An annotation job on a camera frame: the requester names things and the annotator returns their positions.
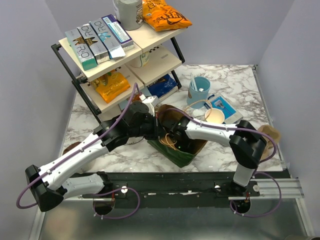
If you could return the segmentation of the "green paper bag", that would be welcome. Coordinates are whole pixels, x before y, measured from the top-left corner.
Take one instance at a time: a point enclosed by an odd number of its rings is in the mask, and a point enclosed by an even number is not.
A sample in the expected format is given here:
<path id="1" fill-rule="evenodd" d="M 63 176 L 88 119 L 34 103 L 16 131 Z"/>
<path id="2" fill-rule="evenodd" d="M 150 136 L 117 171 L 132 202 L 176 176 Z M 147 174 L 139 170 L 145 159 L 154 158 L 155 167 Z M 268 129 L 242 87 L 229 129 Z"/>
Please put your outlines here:
<path id="1" fill-rule="evenodd" d="M 185 117 L 181 112 L 172 110 L 172 108 L 173 106 L 169 104 L 164 104 L 158 108 L 157 112 L 160 113 L 158 120 L 161 126 L 164 120 L 179 120 L 181 117 Z M 148 140 L 147 143 L 180 168 L 189 165 L 207 144 L 206 140 L 192 139 L 191 153 L 188 153 L 174 150 L 164 145 L 163 143 L 161 143 L 161 139 L 163 137 L 157 140 Z"/>

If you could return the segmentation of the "brown snack bag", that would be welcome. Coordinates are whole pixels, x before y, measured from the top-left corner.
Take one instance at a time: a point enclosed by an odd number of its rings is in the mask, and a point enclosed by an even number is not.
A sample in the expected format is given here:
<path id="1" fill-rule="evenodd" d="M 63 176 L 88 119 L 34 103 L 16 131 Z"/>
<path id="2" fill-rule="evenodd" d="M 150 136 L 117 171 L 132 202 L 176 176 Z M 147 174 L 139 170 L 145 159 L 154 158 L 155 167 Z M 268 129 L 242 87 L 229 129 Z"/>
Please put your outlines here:
<path id="1" fill-rule="evenodd" d="M 127 97 L 125 100 L 123 100 L 122 102 L 120 102 L 118 105 L 119 105 L 119 108 L 121 111 L 123 111 L 125 109 L 125 107 L 127 106 L 128 104 L 128 101 L 130 99 L 130 96 Z M 132 103 L 135 102 L 135 101 L 140 101 L 140 95 L 138 93 L 136 93 L 134 95 L 134 97 L 132 98 Z"/>

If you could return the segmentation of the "stack of white paper cups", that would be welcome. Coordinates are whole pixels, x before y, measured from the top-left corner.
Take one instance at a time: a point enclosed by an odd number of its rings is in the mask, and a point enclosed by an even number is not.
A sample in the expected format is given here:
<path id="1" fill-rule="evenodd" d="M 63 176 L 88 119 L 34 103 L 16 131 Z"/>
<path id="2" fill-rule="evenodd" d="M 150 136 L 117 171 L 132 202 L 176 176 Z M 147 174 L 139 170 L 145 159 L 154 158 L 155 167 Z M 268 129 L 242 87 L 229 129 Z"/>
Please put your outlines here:
<path id="1" fill-rule="evenodd" d="M 204 115 L 204 118 L 208 123 L 214 124 L 222 124 L 225 121 L 224 113 L 217 108 L 208 109 Z"/>

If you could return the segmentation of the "blue snack bag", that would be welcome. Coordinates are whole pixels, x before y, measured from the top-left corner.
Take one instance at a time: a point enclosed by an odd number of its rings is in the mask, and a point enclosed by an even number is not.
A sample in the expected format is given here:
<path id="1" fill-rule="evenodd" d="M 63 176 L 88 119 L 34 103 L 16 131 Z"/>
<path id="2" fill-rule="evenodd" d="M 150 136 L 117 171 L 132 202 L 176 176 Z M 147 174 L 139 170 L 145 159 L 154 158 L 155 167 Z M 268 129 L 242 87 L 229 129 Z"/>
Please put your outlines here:
<path id="1" fill-rule="evenodd" d="M 169 74 L 166 74 L 148 85 L 147 88 L 152 96 L 160 98 L 169 93 L 177 85 L 177 82 Z"/>

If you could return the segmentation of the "light blue cup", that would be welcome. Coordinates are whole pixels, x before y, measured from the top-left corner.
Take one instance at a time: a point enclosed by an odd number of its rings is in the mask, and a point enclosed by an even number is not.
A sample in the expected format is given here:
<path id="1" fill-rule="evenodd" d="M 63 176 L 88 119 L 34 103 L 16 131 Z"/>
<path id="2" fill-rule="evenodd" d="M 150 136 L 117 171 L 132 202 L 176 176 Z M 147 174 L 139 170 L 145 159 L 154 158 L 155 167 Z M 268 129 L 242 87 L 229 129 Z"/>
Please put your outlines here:
<path id="1" fill-rule="evenodd" d="M 203 88 L 203 91 L 195 91 L 190 83 L 186 103 L 193 109 L 200 109 L 204 106 L 204 100 L 207 100 L 208 98 L 211 83 L 207 78 L 203 76 L 196 76 L 194 78 L 197 88 Z"/>

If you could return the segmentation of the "white stirrers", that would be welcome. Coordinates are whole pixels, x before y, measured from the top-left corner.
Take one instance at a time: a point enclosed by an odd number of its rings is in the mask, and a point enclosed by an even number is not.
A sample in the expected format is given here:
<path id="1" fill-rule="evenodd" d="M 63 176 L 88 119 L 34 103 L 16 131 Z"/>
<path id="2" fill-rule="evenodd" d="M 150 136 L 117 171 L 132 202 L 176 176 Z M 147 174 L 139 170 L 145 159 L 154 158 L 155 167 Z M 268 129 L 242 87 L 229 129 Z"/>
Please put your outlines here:
<path id="1" fill-rule="evenodd" d="M 191 87 L 192 87 L 195 91 L 197 91 L 197 92 L 203 92 L 203 91 L 204 91 L 203 88 L 198 89 L 197 84 L 196 84 L 195 77 L 194 77 L 194 75 L 193 75 L 192 73 L 190 74 L 190 83 L 191 83 Z"/>

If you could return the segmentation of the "blue razor box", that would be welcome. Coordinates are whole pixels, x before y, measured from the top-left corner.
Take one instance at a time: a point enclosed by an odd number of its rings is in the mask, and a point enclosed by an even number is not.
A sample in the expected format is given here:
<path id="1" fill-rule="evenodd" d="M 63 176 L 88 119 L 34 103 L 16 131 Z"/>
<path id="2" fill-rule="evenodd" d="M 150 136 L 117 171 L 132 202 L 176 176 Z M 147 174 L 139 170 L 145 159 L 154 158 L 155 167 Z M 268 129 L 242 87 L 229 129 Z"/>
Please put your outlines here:
<path id="1" fill-rule="evenodd" d="M 225 124 L 236 124 L 243 119 L 243 115 L 221 94 L 212 94 L 207 98 L 209 103 L 204 103 L 207 109 L 213 107 L 224 114 Z"/>

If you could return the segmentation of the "blue RO box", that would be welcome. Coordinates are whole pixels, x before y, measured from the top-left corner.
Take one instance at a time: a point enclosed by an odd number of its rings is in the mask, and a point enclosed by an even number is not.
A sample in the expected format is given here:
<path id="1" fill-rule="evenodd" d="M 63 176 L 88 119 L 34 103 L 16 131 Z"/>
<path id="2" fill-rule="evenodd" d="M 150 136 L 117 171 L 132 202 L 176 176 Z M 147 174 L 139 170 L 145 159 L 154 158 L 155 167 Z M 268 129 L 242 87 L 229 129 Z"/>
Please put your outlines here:
<path id="1" fill-rule="evenodd" d="M 89 24 L 107 48 L 110 59 L 117 60 L 126 56 L 121 44 L 101 18 L 90 21 Z"/>

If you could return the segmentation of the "brown RO box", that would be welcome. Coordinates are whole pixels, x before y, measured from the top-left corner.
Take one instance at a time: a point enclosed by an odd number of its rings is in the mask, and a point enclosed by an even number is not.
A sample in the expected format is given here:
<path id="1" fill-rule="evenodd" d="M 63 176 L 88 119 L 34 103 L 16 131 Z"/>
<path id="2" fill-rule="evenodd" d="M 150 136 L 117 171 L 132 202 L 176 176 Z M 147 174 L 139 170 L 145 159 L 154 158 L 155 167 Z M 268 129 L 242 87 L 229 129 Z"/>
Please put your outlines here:
<path id="1" fill-rule="evenodd" d="M 109 51 L 89 23 L 77 27 L 98 65 L 110 60 Z"/>

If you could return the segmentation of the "purple white box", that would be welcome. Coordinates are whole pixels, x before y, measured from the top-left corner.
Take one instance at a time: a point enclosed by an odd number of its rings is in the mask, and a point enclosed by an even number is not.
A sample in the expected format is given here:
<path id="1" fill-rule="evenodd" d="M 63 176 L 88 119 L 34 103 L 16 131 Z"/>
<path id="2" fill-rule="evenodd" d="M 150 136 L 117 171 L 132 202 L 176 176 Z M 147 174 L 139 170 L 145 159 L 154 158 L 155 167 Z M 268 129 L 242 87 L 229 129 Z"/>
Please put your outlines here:
<path id="1" fill-rule="evenodd" d="M 135 48 L 133 39 L 112 14 L 103 16 L 101 19 L 111 30 L 125 52 Z"/>

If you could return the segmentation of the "teal RO box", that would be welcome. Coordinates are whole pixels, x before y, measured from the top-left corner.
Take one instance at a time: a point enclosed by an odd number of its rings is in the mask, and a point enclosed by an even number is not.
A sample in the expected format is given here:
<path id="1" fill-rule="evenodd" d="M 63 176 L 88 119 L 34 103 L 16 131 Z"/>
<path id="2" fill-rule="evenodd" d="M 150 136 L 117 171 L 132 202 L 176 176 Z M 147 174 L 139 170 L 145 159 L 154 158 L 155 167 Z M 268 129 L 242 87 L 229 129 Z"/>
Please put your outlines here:
<path id="1" fill-rule="evenodd" d="M 66 31 L 65 35 L 82 68 L 85 71 L 95 68 L 96 59 L 78 29 Z"/>

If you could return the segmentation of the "orange chips bag top shelf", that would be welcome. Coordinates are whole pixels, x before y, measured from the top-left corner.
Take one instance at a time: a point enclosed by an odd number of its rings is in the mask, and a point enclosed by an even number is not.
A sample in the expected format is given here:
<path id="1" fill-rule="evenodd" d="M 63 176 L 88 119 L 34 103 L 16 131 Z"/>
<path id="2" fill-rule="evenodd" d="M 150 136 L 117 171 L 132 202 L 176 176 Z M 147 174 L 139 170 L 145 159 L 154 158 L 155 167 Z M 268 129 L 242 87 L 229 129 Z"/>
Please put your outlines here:
<path id="1" fill-rule="evenodd" d="M 143 0 L 142 13 L 144 21 L 156 32 L 186 29 L 192 25 L 189 19 L 165 0 Z"/>

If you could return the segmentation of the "grey canister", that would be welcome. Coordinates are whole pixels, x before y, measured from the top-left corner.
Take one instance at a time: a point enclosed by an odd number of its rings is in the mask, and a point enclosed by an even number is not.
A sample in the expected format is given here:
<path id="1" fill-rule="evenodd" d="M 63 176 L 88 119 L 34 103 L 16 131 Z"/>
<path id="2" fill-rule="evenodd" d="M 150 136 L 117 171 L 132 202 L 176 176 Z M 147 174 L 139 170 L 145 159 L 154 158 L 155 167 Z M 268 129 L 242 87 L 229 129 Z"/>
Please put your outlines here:
<path id="1" fill-rule="evenodd" d="M 116 19 L 126 31 L 139 29 L 143 24 L 142 0 L 113 0 Z"/>

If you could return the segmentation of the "black frame beige shelf rack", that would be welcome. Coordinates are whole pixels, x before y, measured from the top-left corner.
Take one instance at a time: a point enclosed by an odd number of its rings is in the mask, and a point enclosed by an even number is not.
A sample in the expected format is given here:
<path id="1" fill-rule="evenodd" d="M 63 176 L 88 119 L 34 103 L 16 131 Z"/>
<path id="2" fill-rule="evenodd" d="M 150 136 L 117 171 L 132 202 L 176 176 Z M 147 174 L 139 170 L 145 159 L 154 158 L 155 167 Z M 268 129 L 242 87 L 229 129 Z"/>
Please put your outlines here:
<path id="1" fill-rule="evenodd" d="M 185 62 L 176 40 L 176 36 L 183 32 L 184 29 L 156 32 L 145 23 L 141 28 L 128 32 L 133 39 L 134 49 L 129 50 L 124 58 L 109 60 L 90 70 L 83 69 L 66 38 L 59 40 L 58 44 L 53 44 L 51 49 L 71 77 L 73 86 L 96 121 L 101 122 L 120 114 L 119 103 L 128 98 L 132 92 L 128 89 L 110 103 L 102 99 L 90 86 L 90 82 L 111 70 L 119 71 L 131 86 L 137 84 L 140 89 L 166 74 L 171 74 L 177 82 L 177 86 L 169 92 L 170 94 L 182 87 L 175 70 Z M 144 67 L 134 68 L 129 65 L 131 60 L 147 51 L 149 51 L 149 61 Z"/>

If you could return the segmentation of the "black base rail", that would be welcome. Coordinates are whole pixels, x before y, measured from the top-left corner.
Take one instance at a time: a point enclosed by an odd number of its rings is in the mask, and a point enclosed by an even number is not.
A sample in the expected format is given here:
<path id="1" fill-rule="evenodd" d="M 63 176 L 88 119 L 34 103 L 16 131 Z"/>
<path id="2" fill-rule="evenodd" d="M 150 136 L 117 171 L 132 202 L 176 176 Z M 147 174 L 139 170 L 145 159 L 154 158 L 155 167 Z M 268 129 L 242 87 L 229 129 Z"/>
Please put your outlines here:
<path id="1" fill-rule="evenodd" d="M 112 208 L 227 208 L 235 200 L 244 209 L 249 209 L 248 200 L 261 198 L 254 185 L 276 184 L 289 178 L 287 171 L 257 174 L 245 190 L 233 187 L 233 172 L 170 172 L 170 173 L 109 173 L 107 196 L 93 197 L 93 207 L 99 214 Z"/>

